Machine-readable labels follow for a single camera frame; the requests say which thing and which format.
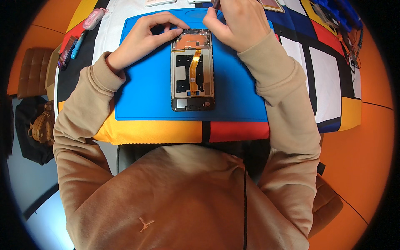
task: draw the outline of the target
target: beige sweatshirt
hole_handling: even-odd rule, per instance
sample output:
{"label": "beige sweatshirt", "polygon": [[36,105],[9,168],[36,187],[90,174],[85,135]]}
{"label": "beige sweatshirt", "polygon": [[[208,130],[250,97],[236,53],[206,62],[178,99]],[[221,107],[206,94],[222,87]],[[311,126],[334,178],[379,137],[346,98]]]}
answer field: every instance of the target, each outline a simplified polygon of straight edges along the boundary
{"label": "beige sweatshirt", "polygon": [[[111,174],[90,139],[124,82],[107,67],[109,54],[82,69],[54,127],[66,228],[76,249],[242,249],[239,158],[191,144],[163,146]],[[320,135],[304,71],[273,32],[239,57],[266,100],[271,131],[258,186],[247,177],[247,249],[308,249]]]}

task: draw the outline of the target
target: ribbon cable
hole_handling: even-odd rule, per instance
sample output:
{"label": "ribbon cable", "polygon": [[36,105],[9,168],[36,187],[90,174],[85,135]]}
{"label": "ribbon cable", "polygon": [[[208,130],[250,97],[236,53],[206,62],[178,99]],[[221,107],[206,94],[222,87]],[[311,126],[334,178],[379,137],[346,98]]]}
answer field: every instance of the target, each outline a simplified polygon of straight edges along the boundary
{"label": "ribbon cable", "polygon": [[193,60],[190,63],[190,67],[189,67],[190,95],[192,95],[192,96],[195,96],[198,91],[197,82],[196,82],[196,68],[197,68],[197,64],[200,59],[200,54],[201,54],[201,49],[196,50],[196,52],[194,53],[194,56],[193,56]]}

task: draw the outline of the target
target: cardboard box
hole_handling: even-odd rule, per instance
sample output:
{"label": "cardboard box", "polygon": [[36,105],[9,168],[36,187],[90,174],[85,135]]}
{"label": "cardboard box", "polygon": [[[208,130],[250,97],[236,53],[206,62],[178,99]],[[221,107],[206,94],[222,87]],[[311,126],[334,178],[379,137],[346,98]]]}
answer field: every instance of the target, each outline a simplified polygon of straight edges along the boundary
{"label": "cardboard box", "polygon": [[50,56],[50,61],[47,66],[47,73],[46,73],[46,84],[44,88],[47,91],[47,97],[49,101],[54,100],[54,81],[56,79],[56,68],[58,57],[60,56],[61,44],[53,51]]}

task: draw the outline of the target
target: person's left hand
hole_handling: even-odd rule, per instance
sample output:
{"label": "person's left hand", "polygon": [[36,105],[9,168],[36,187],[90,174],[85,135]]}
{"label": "person's left hand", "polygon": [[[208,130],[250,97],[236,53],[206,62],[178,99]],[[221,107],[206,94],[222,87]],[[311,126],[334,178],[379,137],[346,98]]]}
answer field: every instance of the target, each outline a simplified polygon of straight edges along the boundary
{"label": "person's left hand", "polygon": [[[153,36],[150,29],[156,25],[164,26],[164,33]],[[170,29],[171,24],[178,28]],[[152,52],[160,45],[179,36],[183,29],[190,27],[169,12],[159,12],[138,19],[122,44],[106,58],[108,67],[117,73]]]}

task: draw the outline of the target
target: blue silicone mat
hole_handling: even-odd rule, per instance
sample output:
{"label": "blue silicone mat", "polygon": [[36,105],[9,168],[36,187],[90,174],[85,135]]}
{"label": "blue silicone mat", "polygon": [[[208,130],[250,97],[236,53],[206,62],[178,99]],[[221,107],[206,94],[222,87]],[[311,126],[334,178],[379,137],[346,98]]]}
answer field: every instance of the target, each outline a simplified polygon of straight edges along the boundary
{"label": "blue silicone mat", "polygon": [[[191,28],[202,24],[207,9],[175,9],[172,14]],[[138,18],[128,18],[121,43]],[[225,23],[221,12],[218,18]],[[256,94],[255,80],[236,51],[212,35],[215,109],[175,112],[171,108],[171,44],[166,43],[125,69],[126,83],[116,93],[116,120],[175,120],[267,122],[264,100]]]}

